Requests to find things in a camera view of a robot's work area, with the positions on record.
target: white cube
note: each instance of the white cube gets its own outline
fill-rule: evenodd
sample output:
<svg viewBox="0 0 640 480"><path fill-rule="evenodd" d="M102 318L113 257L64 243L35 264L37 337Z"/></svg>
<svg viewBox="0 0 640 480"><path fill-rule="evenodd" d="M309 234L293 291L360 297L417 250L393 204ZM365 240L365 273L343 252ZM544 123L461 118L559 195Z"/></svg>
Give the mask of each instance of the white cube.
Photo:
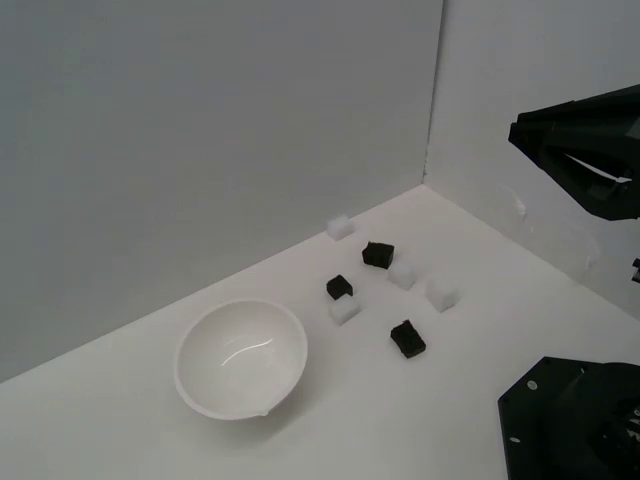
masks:
<svg viewBox="0 0 640 480"><path fill-rule="evenodd" d="M427 280L425 294L431 302L431 305L433 305L433 308L440 313L458 303L458 292L448 282L443 280L429 278Z"/></svg>
<svg viewBox="0 0 640 480"><path fill-rule="evenodd" d="M354 230L353 222L346 215L340 215L327 222L327 234L336 242L347 235L351 235Z"/></svg>
<svg viewBox="0 0 640 480"><path fill-rule="evenodd" d="M410 290L416 281L416 272L413 265L404 260L394 260L389 267L387 278L404 290Z"/></svg>
<svg viewBox="0 0 640 480"><path fill-rule="evenodd" d="M329 307L329 315L337 325L346 322L360 313L360 304L351 295L343 295Z"/></svg>

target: black cube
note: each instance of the black cube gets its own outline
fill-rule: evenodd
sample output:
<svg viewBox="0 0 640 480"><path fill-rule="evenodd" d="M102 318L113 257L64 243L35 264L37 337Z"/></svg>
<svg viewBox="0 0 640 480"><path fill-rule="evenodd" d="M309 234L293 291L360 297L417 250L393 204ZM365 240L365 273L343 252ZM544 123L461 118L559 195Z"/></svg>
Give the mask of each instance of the black cube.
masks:
<svg viewBox="0 0 640 480"><path fill-rule="evenodd" d="M391 265L391 262L393 262L394 250L393 245L369 242L367 248L362 251L362 260L364 260L364 263L367 265L384 268L386 270Z"/></svg>
<svg viewBox="0 0 640 480"><path fill-rule="evenodd" d="M402 354L407 357L415 357L427 349L420 334L413 328L409 320L405 320L391 330L391 339L396 342Z"/></svg>
<svg viewBox="0 0 640 480"><path fill-rule="evenodd" d="M327 282L327 292L334 300L345 294L353 297L353 287L342 275L338 275Z"/></svg>

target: white bowl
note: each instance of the white bowl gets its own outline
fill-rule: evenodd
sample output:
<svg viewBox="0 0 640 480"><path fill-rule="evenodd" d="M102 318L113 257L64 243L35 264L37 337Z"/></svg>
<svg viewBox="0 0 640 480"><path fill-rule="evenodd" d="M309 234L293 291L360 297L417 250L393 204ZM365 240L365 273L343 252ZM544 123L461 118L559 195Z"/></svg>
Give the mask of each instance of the white bowl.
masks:
<svg viewBox="0 0 640 480"><path fill-rule="evenodd" d="M196 412L219 420L264 416L295 387L307 362L307 336L287 308L236 300L205 314L187 331L174 359L174 380Z"/></svg>

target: foam cube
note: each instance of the foam cube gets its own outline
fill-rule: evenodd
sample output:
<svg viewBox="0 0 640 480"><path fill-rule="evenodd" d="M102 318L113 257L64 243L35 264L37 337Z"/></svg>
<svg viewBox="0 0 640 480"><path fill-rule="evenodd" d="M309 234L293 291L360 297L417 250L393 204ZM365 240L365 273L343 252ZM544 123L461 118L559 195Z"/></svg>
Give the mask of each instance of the foam cube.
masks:
<svg viewBox="0 0 640 480"><path fill-rule="evenodd" d="M396 342L406 358L415 357L427 349L424 340L409 320L405 320L391 330L391 339Z"/></svg>
<svg viewBox="0 0 640 480"><path fill-rule="evenodd" d="M396 260L389 267L387 278L404 290L410 290L416 281L413 265L402 260Z"/></svg>
<svg viewBox="0 0 640 480"><path fill-rule="evenodd" d="M334 300L343 295L351 295L353 297L353 287L342 275L338 275L327 282L327 292Z"/></svg>
<svg viewBox="0 0 640 480"><path fill-rule="evenodd" d="M353 222L346 215L340 215L327 222L327 234L336 242L347 235L351 235L354 230Z"/></svg>
<svg viewBox="0 0 640 480"><path fill-rule="evenodd" d="M369 242L362 251L362 260L367 265L387 269L393 262L393 245Z"/></svg>
<svg viewBox="0 0 640 480"><path fill-rule="evenodd" d="M458 303L458 292L448 282L429 278L425 291L427 299L438 312L442 313Z"/></svg>
<svg viewBox="0 0 640 480"><path fill-rule="evenodd" d="M331 304L329 315L337 325L344 325L360 313L360 310L360 304L355 298L343 295Z"/></svg>

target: white backdrop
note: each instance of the white backdrop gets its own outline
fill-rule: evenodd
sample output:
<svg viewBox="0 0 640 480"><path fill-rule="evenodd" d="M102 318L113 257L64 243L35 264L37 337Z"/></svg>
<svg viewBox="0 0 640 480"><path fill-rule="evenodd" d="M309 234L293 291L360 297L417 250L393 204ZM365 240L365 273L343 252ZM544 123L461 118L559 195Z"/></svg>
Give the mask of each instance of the white backdrop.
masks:
<svg viewBox="0 0 640 480"><path fill-rule="evenodd" d="M0 380L422 181L441 0L0 5Z"/></svg>
<svg viewBox="0 0 640 480"><path fill-rule="evenodd" d="M635 317L640 223L590 216L507 138L521 112L639 84L638 21L635 0L446 1L425 178Z"/></svg>

